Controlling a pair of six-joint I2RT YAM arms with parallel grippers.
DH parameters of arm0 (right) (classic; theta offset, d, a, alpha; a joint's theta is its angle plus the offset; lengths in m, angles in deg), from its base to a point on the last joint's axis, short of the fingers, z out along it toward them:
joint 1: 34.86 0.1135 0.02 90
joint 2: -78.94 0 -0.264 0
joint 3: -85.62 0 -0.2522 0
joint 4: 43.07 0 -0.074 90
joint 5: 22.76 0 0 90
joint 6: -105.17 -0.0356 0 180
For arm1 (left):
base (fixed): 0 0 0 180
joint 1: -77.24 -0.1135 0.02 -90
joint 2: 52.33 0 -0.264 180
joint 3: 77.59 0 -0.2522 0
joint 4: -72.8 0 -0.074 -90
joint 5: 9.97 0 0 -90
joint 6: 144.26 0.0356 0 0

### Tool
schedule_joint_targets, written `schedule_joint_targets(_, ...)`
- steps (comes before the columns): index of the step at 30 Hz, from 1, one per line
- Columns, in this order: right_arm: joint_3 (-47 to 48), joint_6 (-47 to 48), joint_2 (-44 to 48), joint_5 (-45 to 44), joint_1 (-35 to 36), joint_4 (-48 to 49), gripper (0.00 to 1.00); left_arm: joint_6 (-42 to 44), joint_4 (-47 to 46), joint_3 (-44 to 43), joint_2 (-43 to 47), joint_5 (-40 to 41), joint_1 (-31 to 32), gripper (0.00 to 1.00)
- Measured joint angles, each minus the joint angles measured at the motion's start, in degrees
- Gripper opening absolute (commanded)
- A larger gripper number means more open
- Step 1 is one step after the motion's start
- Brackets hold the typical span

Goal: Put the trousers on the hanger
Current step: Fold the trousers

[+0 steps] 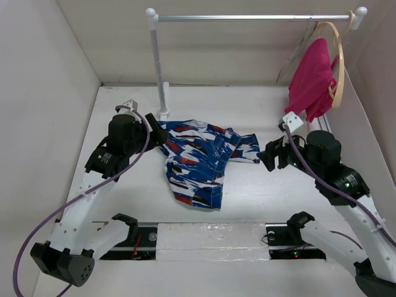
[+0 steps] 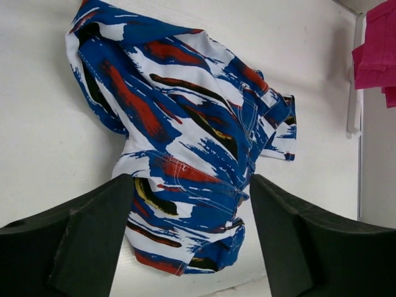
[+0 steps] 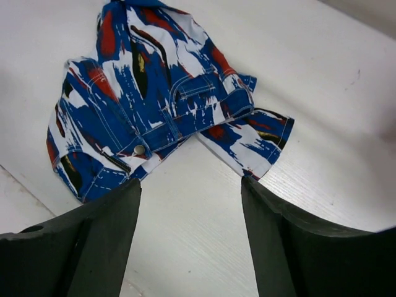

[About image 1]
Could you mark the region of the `blue white red patterned trousers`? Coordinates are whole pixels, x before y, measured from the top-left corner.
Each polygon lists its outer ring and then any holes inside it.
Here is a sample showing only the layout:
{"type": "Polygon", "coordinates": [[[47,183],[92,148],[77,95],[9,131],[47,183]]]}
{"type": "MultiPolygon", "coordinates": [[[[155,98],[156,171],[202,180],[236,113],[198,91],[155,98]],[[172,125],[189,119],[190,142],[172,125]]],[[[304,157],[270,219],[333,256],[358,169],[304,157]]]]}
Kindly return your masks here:
{"type": "Polygon", "coordinates": [[[225,168],[229,161],[259,163],[255,134],[241,136],[195,119],[160,121],[169,133],[160,147],[165,155],[165,174],[174,198],[193,207],[220,209],[225,168]]]}

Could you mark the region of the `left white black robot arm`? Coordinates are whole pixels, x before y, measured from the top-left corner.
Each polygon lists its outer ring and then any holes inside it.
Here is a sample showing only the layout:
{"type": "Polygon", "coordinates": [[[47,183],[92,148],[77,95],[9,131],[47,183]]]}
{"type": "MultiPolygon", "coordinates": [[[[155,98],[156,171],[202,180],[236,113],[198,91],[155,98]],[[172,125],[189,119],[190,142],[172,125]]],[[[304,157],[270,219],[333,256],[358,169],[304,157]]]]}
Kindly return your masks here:
{"type": "Polygon", "coordinates": [[[154,115],[135,111],[114,115],[107,136],[90,155],[77,200],[64,209],[59,225],[45,243],[35,243],[30,255],[40,270],[72,286],[89,279],[95,263],[119,243],[132,245],[138,237],[137,220],[117,213],[97,232],[93,219],[119,178],[143,153],[164,144],[168,133],[154,115]]]}

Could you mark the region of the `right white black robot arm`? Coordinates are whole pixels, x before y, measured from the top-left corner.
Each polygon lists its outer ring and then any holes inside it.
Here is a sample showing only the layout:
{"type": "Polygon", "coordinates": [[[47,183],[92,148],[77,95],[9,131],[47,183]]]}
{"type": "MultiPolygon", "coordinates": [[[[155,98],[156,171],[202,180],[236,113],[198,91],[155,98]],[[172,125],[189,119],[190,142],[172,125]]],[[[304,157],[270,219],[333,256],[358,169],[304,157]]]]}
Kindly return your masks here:
{"type": "Polygon", "coordinates": [[[291,165],[313,177],[316,189],[345,219],[359,242],[300,212],[282,226],[267,225],[268,244],[292,251],[314,246],[347,270],[366,296],[395,296],[395,240],[364,179],[341,163],[341,143],[327,131],[312,131],[306,138],[287,135],[287,139],[269,142],[257,153],[258,159],[268,171],[291,165]]]}

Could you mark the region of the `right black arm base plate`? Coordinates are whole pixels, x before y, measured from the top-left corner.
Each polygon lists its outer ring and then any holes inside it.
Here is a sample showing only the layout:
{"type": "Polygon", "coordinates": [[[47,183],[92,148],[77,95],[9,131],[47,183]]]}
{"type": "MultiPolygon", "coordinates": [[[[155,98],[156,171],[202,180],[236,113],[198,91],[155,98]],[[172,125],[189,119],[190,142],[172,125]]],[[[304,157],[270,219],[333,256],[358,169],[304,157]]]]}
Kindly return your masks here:
{"type": "Polygon", "coordinates": [[[286,223],[266,223],[262,242],[269,247],[270,260],[326,260],[320,249],[295,238],[286,223]]]}

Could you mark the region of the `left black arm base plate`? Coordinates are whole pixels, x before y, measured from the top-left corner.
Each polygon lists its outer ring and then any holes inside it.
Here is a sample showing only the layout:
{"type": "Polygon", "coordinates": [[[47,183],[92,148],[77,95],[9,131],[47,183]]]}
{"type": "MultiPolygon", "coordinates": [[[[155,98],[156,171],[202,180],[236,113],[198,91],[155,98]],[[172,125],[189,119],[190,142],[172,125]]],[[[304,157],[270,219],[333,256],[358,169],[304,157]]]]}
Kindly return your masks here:
{"type": "Polygon", "coordinates": [[[111,248],[101,260],[155,260],[157,246],[157,224],[139,225],[134,239],[125,241],[111,248]]]}

